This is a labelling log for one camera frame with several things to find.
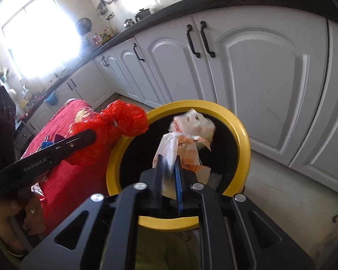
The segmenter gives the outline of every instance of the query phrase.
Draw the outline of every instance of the drawer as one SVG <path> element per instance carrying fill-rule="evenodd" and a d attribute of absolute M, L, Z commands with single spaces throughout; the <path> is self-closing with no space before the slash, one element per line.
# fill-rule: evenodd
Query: drawer
<path fill-rule="evenodd" d="M 17 130 L 15 133 L 15 144 L 18 146 L 20 150 L 22 150 L 25 144 L 31 140 L 33 134 L 29 131 L 26 126 L 23 126 L 21 130 Z"/>

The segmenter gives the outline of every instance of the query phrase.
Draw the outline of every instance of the screw head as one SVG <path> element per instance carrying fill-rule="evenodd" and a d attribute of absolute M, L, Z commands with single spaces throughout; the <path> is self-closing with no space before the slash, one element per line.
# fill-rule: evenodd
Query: screw head
<path fill-rule="evenodd" d="M 102 200 L 104 200 L 104 196 L 100 193 L 92 194 L 90 196 L 90 200 L 93 202 L 101 202 Z"/>
<path fill-rule="evenodd" d="M 234 199 L 237 202 L 244 202 L 247 198 L 243 194 L 236 194 L 235 197 L 234 197 Z"/>
<path fill-rule="evenodd" d="M 137 190 L 144 190 L 144 189 L 147 188 L 147 184 L 142 183 L 142 182 L 139 182 L 139 183 L 135 183 L 135 184 L 133 185 L 133 187 L 134 187 L 135 189 L 137 189 Z"/>
<path fill-rule="evenodd" d="M 200 190 L 204 189 L 204 185 L 202 183 L 195 183 L 195 184 L 192 185 L 192 188 L 194 190 L 200 191 Z"/>

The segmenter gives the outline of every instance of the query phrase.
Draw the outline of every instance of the yellow bin rim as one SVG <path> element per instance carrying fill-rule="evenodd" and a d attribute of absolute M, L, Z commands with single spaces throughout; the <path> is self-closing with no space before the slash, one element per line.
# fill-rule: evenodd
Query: yellow bin rim
<path fill-rule="evenodd" d="M 241 121 L 228 109 L 204 100 L 182 100 L 174 103 L 162 105 L 147 113 L 149 124 L 161 119 L 162 117 L 185 113 L 190 109 L 197 112 L 211 115 L 220 120 L 232 132 L 238 147 L 238 166 L 234 177 L 228 188 L 224 191 L 224 195 L 233 196 L 243 190 L 249 172 L 251 162 L 251 147 L 247 131 Z M 106 170 L 106 184 L 109 195 L 119 194 L 121 191 L 119 182 L 120 163 L 125 150 L 134 137 L 121 137 L 119 142 L 112 150 Z M 161 219 L 147 216 L 139 216 L 139 225 L 164 231 L 184 231 L 197 228 L 199 226 L 198 217 L 181 217 L 173 219 Z"/>

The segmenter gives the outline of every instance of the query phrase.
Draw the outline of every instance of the cooking pot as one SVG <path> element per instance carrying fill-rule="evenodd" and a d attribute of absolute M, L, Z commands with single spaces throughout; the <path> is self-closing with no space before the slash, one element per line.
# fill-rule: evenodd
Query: cooking pot
<path fill-rule="evenodd" d="M 144 17 L 149 16 L 150 10 L 149 9 L 140 9 L 139 12 L 135 15 L 135 21 L 138 22 L 140 20 L 142 20 Z"/>

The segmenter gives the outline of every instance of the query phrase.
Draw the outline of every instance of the kettle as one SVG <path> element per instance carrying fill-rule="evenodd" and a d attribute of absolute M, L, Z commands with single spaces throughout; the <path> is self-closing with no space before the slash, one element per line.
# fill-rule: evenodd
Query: kettle
<path fill-rule="evenodd" d="M 142 20 L 144 17 L 149 16 L 150 10 L 149 9 L 140 9 L 139 12 L 135 15 L 135 21 L 138 22 L 140 20 Z"/>
<path fill-rule="evenodd" d="M 127 20 L 124 21 L 124 27 L 127 29 L 129 28 L 130 26 L 134 25 L 135 22 L 133 21 L 133 19 L 129 18 Z"/>

